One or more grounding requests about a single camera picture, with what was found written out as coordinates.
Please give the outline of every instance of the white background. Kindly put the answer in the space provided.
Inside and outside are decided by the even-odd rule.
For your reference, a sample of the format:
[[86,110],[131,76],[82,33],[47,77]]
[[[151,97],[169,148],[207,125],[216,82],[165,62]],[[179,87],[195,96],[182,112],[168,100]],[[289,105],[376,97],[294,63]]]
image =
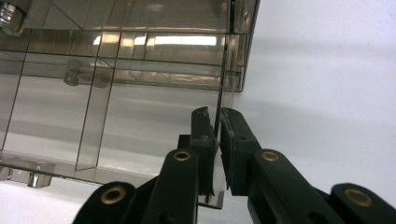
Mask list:
[[[396,2],[263,0],[234,108],[313,186],[352,182],[396,206]],[[96,188],[2,182],[0,223],[70,223]],[[246,204],[228,194],[199,223],[251,223]]]

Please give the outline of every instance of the brass screw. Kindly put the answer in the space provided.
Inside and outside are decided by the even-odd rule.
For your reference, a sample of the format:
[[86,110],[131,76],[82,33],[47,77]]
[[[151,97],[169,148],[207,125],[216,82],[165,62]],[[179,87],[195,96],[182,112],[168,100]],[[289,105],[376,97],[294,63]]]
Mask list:
[[125,197],[125,195],[125,188],[121,186],[115,186],[103,192],[100,200],[102,201],[102,203],[105,204],[113,204],[121,201]]
[[278,161],[279,156],[275,152],[266,151],[262,153],[262,158],[266,161]]
[[174,159],[177,161],[187,161],[191,158],[190,152],[187,151],[179,151],[175,153]]
[[363,207],[369,207],[373,205],[373,199],[358,189],[346,189],[344,190],[346,197],[353,203],[358,204]]

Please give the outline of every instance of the clear plastic box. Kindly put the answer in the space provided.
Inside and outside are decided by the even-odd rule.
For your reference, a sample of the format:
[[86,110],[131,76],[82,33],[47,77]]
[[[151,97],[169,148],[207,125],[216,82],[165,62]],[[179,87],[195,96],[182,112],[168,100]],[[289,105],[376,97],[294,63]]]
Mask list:
[[[257,7],[256,0],[20,7],[28,10],[19,36],[0,34],[0,176],[147,182],[178,136],[190,133],[192,110],[208,106],[217,126],[219,108],[232,107]],[[211,204],[220,206],[219,153],[214,177]]]

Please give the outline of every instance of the metal pin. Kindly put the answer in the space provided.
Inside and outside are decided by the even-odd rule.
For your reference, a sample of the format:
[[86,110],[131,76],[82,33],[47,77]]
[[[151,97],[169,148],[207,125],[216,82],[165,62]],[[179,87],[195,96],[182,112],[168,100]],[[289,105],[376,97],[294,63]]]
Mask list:
[[353,203],[358,204],[363,207],[369,207],[373,205],[373,199],[358,189],[346,189],[344,190],[346,197]]

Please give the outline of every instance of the screw hole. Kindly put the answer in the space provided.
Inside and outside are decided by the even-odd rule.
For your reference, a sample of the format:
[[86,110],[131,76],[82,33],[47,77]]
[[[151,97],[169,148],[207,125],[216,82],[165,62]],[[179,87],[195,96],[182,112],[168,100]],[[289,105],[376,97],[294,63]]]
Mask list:
[[308,213],[308,218],[312,223],[315,224],[327,224],[329,221],[325,216],[318,212],[310,212]]
[[125,195],[125,188],[121,186],[116,186],[103,192],[101,201],[105,204],[113,204],[121,201],[125,197]]

